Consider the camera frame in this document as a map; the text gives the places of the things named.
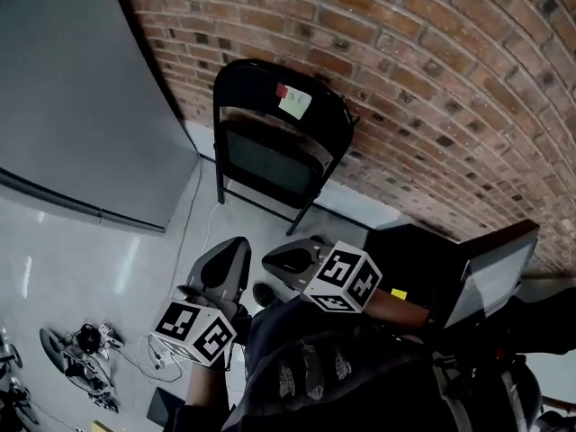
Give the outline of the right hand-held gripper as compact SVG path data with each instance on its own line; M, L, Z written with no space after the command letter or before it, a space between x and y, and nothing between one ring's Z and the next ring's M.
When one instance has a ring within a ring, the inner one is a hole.
M361 313L383 274L368 253L339 241L305 238L262 259L264 269L325 312Z

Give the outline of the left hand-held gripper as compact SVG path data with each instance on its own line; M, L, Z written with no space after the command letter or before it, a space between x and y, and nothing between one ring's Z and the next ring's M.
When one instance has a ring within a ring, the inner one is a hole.
M221 242L200 256L153 323L153 336L174 356L209 367L244 338L251 316L240 303L248 285L251 246L244 237Z

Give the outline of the black folding chair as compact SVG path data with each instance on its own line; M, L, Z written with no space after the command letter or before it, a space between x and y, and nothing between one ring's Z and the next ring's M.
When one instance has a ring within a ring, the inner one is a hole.
M278 107L279 83L311 95L300 120ZM260 59L223 67L213 84L217 198L226 179L297 210L293 234L347 153L355 122L344 100L319 80Z

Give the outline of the person's right forearm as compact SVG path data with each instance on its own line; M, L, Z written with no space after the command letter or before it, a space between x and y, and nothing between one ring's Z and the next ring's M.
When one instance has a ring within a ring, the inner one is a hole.
M376 289L364 312L377 320L405 329L420 329L428 320L429 310Z

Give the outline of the person's left forearm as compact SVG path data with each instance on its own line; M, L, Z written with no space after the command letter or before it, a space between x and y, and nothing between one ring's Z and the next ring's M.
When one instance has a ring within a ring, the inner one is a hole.
M211 366L193 364L184 404L219 410L229 409L226 365L221 355Z

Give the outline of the white power strip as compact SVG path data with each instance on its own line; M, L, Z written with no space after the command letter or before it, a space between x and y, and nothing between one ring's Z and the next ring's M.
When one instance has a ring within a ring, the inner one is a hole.
M157 370L164 369L175 363L172 354L168 350L159 350L150 346L148 348L150 359Z

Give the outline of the person's left black shoe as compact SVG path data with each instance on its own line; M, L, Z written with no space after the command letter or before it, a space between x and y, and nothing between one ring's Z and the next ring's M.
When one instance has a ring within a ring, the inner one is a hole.
M252 288L254 300L260 307L267 307L276 300L274 290L266 283L255 283Z

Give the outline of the black equipment case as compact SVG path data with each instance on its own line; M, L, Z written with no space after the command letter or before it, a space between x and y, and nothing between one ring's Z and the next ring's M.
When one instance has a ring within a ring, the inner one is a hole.
M382 272L377 289L406 292L405 301L429 310L425 325L438 322L464 271L459 244L405 224L369 232L364 251Z

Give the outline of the small spare hand-held gripper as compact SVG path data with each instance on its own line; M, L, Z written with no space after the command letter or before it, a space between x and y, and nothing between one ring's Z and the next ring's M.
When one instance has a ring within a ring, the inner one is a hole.
M123 341L109 323L103 323L99 327L99 333L106 348L121 349L124 346Z

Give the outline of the person's black printed shirt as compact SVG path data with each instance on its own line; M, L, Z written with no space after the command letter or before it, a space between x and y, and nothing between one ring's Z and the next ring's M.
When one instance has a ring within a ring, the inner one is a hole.
M183 405L173 432L457 432L430 358L375 319L294 298L252 319L237 407Z

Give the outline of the black round device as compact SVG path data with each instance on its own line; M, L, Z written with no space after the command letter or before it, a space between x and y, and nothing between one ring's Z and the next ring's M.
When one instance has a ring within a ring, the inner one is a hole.
M84 324L76 335L76 342L82 351L91 355L100 350L102 336L98 328Z

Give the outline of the yellow sticky note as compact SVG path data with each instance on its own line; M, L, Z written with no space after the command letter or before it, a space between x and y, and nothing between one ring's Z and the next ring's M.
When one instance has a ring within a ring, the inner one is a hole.
M286 98L280 99L278 107L284 112L290 114L293 118L300 120L308 110L312 97L310 94L304 93L303 91L293 87L290 88L291 92Z

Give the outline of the grey partition panel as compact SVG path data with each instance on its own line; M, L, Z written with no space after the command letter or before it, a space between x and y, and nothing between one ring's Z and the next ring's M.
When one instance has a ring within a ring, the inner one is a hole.
M0 194L163 232L199 156L128 0L0 0Z

